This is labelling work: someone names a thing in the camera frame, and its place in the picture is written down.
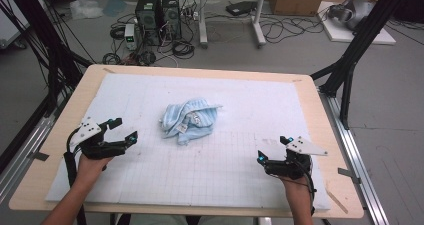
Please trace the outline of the thin wooden stick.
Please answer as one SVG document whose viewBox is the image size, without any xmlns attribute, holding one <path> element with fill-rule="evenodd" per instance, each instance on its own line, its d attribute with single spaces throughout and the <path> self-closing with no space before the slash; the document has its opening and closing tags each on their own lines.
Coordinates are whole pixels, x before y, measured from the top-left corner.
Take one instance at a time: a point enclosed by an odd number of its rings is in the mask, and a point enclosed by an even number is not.
<svg viewBox="0 0 424 225">
<path fill-rule="evenodd" d="M 341 201 L 328 189 L 326 189 L 328 197 L 337 205 L 337 207 L 343 211 L 345 214 L 348 214 L 348 209 L 341 203 Z"/>
</svg>

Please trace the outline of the person's left hand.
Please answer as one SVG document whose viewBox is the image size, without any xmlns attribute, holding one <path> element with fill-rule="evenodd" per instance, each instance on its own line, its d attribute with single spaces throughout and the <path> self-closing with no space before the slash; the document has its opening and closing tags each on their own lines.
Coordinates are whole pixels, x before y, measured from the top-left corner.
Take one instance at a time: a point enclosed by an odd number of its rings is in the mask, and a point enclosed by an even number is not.
<svg viewBox="0 0 424 225">
<path fill-rule="evenodd" d="M 85 155 L 81 155 L 79 159 L 76 182 L 85 186 L 94 185 L 101 175 L 103 168 L 107 166 L 110 161 L 111 158 L 95 160 L 89 159 Z"/>
</svg>

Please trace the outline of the person's legs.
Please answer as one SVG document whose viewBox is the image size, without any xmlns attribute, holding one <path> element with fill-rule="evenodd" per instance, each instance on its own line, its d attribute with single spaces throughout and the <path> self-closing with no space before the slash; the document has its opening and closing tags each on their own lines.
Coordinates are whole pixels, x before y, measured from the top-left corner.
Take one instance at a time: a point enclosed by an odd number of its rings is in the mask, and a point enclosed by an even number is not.
<svg viewBox="0 0 424 225">
<path fill-rule="evenodd" d="M 132 215 L 129 225 L 189 225 L 183 215 Z M 195 225 L 254 225 L 253 217 L 201 216 Z"/>
</svg>

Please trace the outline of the person's right hand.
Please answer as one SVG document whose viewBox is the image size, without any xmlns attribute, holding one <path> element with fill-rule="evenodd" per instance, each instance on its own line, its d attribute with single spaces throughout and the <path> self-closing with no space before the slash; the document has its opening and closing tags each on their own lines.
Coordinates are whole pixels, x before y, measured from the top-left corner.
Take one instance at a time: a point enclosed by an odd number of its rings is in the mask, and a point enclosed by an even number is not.
<svg viewBox="0 0 424 225">
<path fill-rule="evenodd" d="M 280 177 L 288 200 L 309 201 L 310 192 L 305 177 L 299 179 L 291 179 L 289 177 Z"/>
</svg>

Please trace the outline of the grey headset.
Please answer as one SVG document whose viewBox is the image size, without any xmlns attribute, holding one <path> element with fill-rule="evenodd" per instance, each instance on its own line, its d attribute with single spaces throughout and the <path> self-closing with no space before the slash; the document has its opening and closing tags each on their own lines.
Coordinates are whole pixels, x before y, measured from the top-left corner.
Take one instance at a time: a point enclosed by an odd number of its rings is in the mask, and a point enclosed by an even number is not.
<svg viewBox="0 0 424 225">
<path fill-rule="evenodd" d="M 331 5 L 327 17 L 336 18 L 349 30 L 354 31 L 368 17 L 375 3 L 368 0 L 345 0 L 340 4 Z"/>
</svg>

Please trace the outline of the aluminium rail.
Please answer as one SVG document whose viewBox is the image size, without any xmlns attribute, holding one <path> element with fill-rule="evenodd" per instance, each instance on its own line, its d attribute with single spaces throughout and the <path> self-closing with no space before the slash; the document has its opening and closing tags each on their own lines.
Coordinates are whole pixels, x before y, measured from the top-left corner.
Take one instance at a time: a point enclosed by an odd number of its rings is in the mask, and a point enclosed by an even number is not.
<svg viewBox="0 0 424 225">
<path fill-rule="evenodd" d="M 326 109 L 330 122 L 334 125 L 342 155 L 348 164 L 348 170 L 361 178 L 361 183 L 354 185 L 359 190 L 362 210 L 367 214 L 372 225 L 390 225 L 357 147 L 353 132 L 350 128 L 346 128 L 339 118 L 341 105 L 336 98 L 328 97 L 322 93 L 319 94 L 319 97 Z"/>
<path fill-rule="evenodd" d="M 11 197 L 12 191 L 36 160 L 28 158 L 28 154 L 40 152 L 66 102 L 67 96 L 60 95 L 56 106 L 50 110 L 47 98 L 44 98 L 0 155 L 0 205 Z"/>
</svg>

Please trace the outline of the large black computer tower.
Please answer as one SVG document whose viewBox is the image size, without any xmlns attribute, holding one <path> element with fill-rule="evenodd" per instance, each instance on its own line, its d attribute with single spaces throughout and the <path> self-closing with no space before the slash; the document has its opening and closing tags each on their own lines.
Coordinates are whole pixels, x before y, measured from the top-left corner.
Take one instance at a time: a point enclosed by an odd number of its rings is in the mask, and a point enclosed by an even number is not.
<svg viewBox="0 0 424 225">
<path fill-rule="evenodd" d="M 159 28 L 162 25 L 160 0 L 138 0 L 135 14 L 142 41 L 147 45 L 158 45 Z"/>
</svg>

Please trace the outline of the white floor board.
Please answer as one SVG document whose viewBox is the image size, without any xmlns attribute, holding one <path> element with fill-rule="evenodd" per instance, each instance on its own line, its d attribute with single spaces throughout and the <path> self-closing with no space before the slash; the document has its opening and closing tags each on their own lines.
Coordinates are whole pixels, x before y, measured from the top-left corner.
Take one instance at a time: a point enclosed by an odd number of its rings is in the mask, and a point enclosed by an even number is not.
<svg viewBox="0 0 424 225">
<path fill-rule="evenodd" d="M 354 38 L 353 32 L 341 24 L 337 19 L 327 17 L 327 11 L 331 5 L 333 5 L 333 2 L 323 1 L 318 8 L 318 17 L 323 23 L 324 30 L 332 42 L 350 43 Z M 382 29 L 373 40 L 373 44 L 395 45 L 396 40 L 385 29 Z"/>
</svg>

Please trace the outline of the blue striped towel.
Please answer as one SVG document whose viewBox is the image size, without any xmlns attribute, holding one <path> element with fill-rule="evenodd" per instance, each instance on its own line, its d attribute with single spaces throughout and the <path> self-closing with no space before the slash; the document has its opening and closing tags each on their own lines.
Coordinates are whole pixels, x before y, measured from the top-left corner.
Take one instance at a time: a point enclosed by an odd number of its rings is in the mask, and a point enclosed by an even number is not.
<svg viewBox="0 0 424 225">
<path fill-rule="evenodd" d="M 210 135 L 221 105 L 210 105 L 203 98 L 167 106 L 160 119 L 165 138 L 177 137 L 178 145 Z"/>
</svg>

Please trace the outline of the clear plastic bag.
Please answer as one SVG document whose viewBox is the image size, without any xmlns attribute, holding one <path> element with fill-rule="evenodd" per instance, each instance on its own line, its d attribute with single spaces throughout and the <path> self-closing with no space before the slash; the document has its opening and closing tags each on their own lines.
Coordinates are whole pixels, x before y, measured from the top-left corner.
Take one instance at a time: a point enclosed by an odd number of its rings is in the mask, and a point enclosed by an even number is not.
<svg viewBox="0 0 424 225">
<path fill-rule="evenodd" d="M 102 9 L 97 1 L 92 0 L 76 0 L 70 3 L 72 18 L 79 19 L 94 19 L 103 15 Z"/>
</svg>

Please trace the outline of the slim black computer tower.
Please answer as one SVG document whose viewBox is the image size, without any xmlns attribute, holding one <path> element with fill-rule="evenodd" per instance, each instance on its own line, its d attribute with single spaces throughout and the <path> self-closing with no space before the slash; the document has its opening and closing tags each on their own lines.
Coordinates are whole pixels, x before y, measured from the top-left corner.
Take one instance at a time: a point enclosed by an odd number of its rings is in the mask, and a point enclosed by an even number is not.
<svg viewBox="0 0 424 225">
<path fill-rule="evenodd" d="M 181 38 L 179 0 L 162 0 L 166 34 L 169 39 Z"/>
</svg>

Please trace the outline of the white desk leg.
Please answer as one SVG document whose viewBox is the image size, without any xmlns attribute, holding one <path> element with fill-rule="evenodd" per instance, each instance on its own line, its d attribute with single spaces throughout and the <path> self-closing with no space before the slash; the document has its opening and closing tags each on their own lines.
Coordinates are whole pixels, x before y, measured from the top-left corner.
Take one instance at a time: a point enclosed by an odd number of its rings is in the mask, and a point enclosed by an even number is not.
<svg viewBox="0 0 424 225">
<path fill-rule="evenodd" d="M 258 47 L 261 48 L 266 44 L 266 39 L 264 37 L 262 28 L 260 26 L 260 18 L 262 14 L 264 0 L 257 0 L 256 13 L 252 17 L 252 26 L 257 38 Z"/>
<path fill-rule="evenodd" d="M 199 41 L 203 49 L 208 48 L 208 37 L 205 21 L 205 2 L 206 0 L 199 0 Z"/>
</svg>

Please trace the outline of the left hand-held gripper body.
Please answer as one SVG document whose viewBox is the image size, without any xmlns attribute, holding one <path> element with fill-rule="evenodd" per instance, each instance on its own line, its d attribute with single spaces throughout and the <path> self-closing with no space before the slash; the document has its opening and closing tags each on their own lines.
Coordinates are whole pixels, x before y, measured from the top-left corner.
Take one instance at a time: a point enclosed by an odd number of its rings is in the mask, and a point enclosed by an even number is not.
<svg viewBox="0 0 424 225">
<path fill-rule="evenodd" d="M 129 148 L 123 141 L 107 142 L 104 139 L 106 121 L 97 123 L 92 117 L 85 117 L 68 137 L 68 148 L 80 149 L 89 159 L 100 160 L 103 158 L 120 156 Z"/>
</svg>

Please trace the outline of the grey tape piece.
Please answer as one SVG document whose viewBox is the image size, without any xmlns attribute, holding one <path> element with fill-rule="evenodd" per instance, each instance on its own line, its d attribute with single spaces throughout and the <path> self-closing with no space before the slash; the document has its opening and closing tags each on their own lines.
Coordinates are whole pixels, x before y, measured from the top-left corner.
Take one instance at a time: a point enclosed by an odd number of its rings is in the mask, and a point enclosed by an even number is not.
<svg viewBox="0 0 424 225">
<path fill-rule="evenodd" d="M 361 178 L 356 176 L 354 172 L 344 169 L 344 168 L 339 168 L 338 169 L 338 173 L 340 175 L 349 177 L 352 180 L 353 184 L 360 184 L 361 183 Z"/>
<path fill-rule="evenodd" d="M 46 161 L 49 158 L 49 155 L 37 151 L 37 152 L 30 152 L 28 154 L 28 158 L 30 158 L 30 159 L 36 159 L 36 160 L 40 160 L 40 161 Z"/>
</svg>

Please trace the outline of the flat black device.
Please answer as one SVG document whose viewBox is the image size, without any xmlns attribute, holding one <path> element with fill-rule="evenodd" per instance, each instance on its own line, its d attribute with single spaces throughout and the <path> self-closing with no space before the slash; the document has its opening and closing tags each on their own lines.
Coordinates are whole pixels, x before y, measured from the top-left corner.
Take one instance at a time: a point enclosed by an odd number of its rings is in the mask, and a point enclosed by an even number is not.
<svg viewBox="0 0 424 225">
<path fill-rule="evenodd" d="M 240 16 L 252 12 L 256 7 L 257 3 L 254 1 L 242 1 L 228 5 L 226 11 L 232 16 Z"/>
</svg>

